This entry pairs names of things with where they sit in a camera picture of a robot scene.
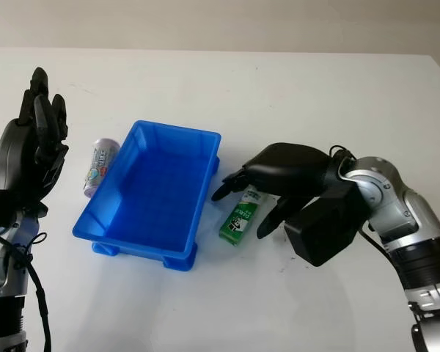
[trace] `table surface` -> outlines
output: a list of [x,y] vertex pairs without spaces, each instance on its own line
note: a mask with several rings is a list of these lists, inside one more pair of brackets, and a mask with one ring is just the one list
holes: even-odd
[[[87,203],[92,143],[122,142],[135,120],[222,135],[219,171],[272,142],[392,161],[440,218],[440,69],[428,56],[0,49],[0,135],[18,116],[36,66],[67,102],[65,167],[45,198],[49,233],[34,265],[46,291],[54,351],[412,351],[399,280],[360,237],[320,268],[283,229],[239,247],[219,239],[236,197],[205,203],[187,273],[160,262],[94,254],[72,236]],[[261,211],[264,216],[270,201]],[[43,333],[30,283],[29,350]]]

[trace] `label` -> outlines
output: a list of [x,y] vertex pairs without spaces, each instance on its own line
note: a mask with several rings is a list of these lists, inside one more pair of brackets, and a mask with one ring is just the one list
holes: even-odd
[[256,191],[254,187],[247,188],[241,201],[220,228],[220,237],[237,246],[264,198],[265,194]]
[[91,167],[85,179],[85,188],[99,186],[114,161],[117,152],[118,150],[114,146],[95,148]]

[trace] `blue container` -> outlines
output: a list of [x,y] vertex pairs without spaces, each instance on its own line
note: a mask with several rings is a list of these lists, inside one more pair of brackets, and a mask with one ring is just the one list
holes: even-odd
[[95,195],[73,228],[93,251],[119,252],[192,268],[194,242],[220,135],[136,122]]

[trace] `black cable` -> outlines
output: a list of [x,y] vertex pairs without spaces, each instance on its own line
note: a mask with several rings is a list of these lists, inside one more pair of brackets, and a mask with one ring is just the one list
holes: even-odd
[[37,304],[39,306],[39,313],[43,321],[44,339],[45,339],[44,352],[51,352],[51,330],[49,328],[48,310],[47,310],[47,304],[45,302],[44,289],[43,286],[41,285],[41,281],[39,280],[39,276],[37,275],[34,267],[32,266],[31,262],[28,260],[27,256],[21,253],[18,250],[18,248],[16,248],[16,246],[13,246],[13,244],[11,244],[9,241],[5,240],[1,236],[0,236],[0,244],[2,244],[7,248],[10,254],[15,258],[15,260],[17,260],[20,263],[23,263],[26,266],[26,269],[28,269],[29,276],[31,277],[34,285],[36,286]]
[[46,240],[46,238],[47,238],[47,233],[46,232],[40,232],[40,233],[38,233],[37,235],[35,235],[31,240],[30,240],[30,242],[28,243],[28,245],[26,246],[26,247],[24,247],[25,248],[25,250],[24,250],[24,254],[28,254],[28,252],[29,252],[29,248],[33,245],[33,244],[39,244],[39,243],[42,243],[42,242],[44,242],[45,240]]
[[333,151],[334,149],[336,149],[336,148],[343,149],[343,150],[347,150],[347,151],[351,154],[351,157],[354,158],[355,160],[357,160],[357,158],[355,157],[355,155],[352,154],[352,152],[351,152],[349,149],[347,149],[346,147],[343,147],[343,146],[340,145],[340,144],[335,144],[335,145],[333,145],[332,147],[329,148],[329,156],[332,157],[332,151]]
[[376,243],[373,238],[371,238],[369,235],[367,235],[363,228],[360,227],[359,228],[359,234],[365,238],[372,246],[374,246],[376,248],[376,250],[378,250],[380,253],[382,253],[382,255],[391,263],[391,265],[393,265],[393,262],[391,261],[391,258],[389,257],[388,253],[386,253],[384,251],[384,249],[378,244]]

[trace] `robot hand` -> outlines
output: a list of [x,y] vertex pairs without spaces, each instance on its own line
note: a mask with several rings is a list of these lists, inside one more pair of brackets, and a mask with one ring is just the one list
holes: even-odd
[[[343,148],[330,156],[305,145],[272,144],[226,177],[212,200],[248,185],[281,196],[258,227],[257,237],[265,237],[285,221],[296,253],[319,266],[351,243],[369,215],[357,185],[338,175],[339,167],[352,160]],[[327,243],[326,248],[319,243]]]

